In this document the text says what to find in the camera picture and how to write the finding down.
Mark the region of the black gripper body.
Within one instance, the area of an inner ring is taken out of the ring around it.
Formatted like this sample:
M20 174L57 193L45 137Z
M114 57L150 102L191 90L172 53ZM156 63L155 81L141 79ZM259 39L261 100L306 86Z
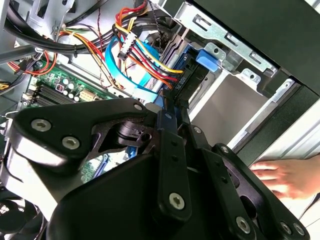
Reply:
M161 216L159 181L170 192L189 184L187 222ZM68 193L46 231L49 240L227 240L222 212L205 178L175 154L137 156Z

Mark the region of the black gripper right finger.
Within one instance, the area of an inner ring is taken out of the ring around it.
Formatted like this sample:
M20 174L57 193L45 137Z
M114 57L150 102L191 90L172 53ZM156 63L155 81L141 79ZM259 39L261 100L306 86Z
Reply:
M192 206L215 240L308 240L302 223L226 145L209 145L181 111Z

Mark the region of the bare person hand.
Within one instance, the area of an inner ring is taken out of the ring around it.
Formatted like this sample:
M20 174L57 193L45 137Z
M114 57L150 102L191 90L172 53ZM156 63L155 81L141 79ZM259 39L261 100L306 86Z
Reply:
M250 170L279 199L303 200L320 192L320 156L265 160Z

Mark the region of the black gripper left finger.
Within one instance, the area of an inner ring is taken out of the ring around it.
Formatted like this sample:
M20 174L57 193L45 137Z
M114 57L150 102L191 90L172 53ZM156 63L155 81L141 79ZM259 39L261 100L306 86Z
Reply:
M49 220L61 199L81 185L86 161L128 146L151 155L158 168L157 205L171 192L190 196L177 119L134 98L26 108L6 126L6 188L35 204Z

